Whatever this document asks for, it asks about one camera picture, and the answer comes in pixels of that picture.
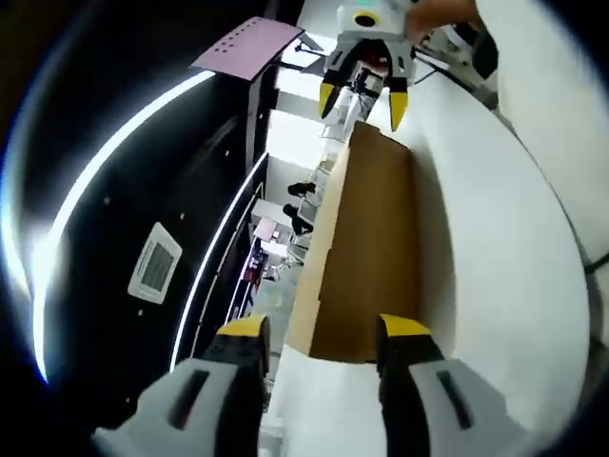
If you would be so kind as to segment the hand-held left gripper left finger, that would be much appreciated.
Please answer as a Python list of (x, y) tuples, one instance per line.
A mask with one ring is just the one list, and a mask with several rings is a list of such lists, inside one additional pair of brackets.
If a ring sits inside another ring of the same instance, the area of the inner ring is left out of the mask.
[(232, 320), (205, 354), (177, 364), (145, 389), (134, 414), (97, 428), (102, 456), (256, 456), (265, 409), (269, 320)]

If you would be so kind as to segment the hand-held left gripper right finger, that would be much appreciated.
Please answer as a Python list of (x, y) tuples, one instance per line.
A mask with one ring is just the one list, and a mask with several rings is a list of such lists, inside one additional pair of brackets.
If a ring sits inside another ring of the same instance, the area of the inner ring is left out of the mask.
[(379, 316), (378, 374), (389, 456), (512, 456), (525, 437), (504, 396), (415, 320)]

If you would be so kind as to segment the person's right hand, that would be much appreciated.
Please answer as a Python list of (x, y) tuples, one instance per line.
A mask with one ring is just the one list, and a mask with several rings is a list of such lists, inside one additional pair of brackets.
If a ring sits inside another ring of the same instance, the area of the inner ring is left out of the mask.
[(477, 23), (476, 3), (468, 0), (424, 0), (413, 4), (404, 17), (405, 37), (419, 43), (431, 30), (451, 24)]

